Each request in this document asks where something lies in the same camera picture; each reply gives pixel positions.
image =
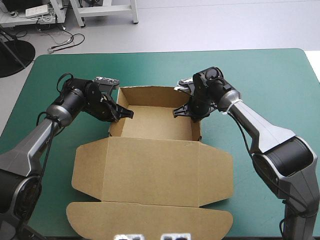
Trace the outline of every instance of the gray floor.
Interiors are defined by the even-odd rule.
[[[300,48],[320,50],[320,0],[136,0],[139,24],[130,15],[86,18],[80,28],[69,9],[65,26],[86,39],[58,52],[130,53],[203,50]],[[116,4],[126,0],[114,0]],[[34,26],[24,38],[47,54],[55,43]],[[51,32],[56,41],[69,37]],[[0,133],[8,120],[31,66],[0,78]]]

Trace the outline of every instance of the green table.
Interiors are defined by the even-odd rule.
[[[319,82],[300,49],[40,56],[0,138],[0,153],[13,148],[35,127],[38,113],[58,96],[56,82],[63,73],[89,80],[111,77],[119,79],[121,86],[174,86],[178,80],[211,66],[222,69],[247,105],[273,124],[292,129],[320,154]],[[45,236],[76,236],[67,220],[67,205],[94,201],[71,186],[76,148],[107,137],[108,128],[108,123],[81,113],[53,140],[31,227]],[[202,135],[205,144],[234,157],[233,197],[205,207],[233,214],[229,236],[279,236],[284,205],[255,173],[234,121],[214,112],[202,121]],[[315,236],[320,235],[319,219]]]

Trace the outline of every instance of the white zip tie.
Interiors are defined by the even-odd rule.
[[[229,110],[231,109],[231,107],[232,107],[234,104],[236,104],[237,102],[242,102],[242,100],[241,100],[241,99],[238,99],[238,100],[233,101],[233,102],[229,105],[229,107],[226,109],[226,111],[224,111],[224,112],[222,113],[222,115],[227,115],[227,114],[229,113]]]

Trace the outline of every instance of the cardboard box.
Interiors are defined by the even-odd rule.
[[[134,111],[110,126],[106,139],[76,151],[72,186],[101,202],[73,202],[71,226],[92,240],[118,234],[191,233],[193,240],[220,240],[233,218],[198,208],[233,193],[230,154],[199,142],[200,123],[173,117],[188,96],[172,87],[124,87],[118,103]]]

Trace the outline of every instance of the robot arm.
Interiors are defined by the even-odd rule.
[[[265,184],[285,203],[285,240],[311,240],[319,208],[316,176],[317,156],[310,146],[289,129],[272,125],[241,100],[217,67],[179,81],[176,90],[190,92],[188,103],[175,109],[177,116],[194,121],[214,110],[228,113],[252,138],[248,149],[254,169]]]
[[[66,76],[70,78],[60,91],[58,84]],[[112,91],[119,86],[116,79],[84,80],[66,73],[58,84],[59,97],[43,112],[46,118],[15,148],[0,155],[1,240],[45,239],[28,227],[27,222],[41,193],[44,167],[40,157],[62,128],[70,125],[81,111],[105,122],[117,122],[134,115],[112,99]]]

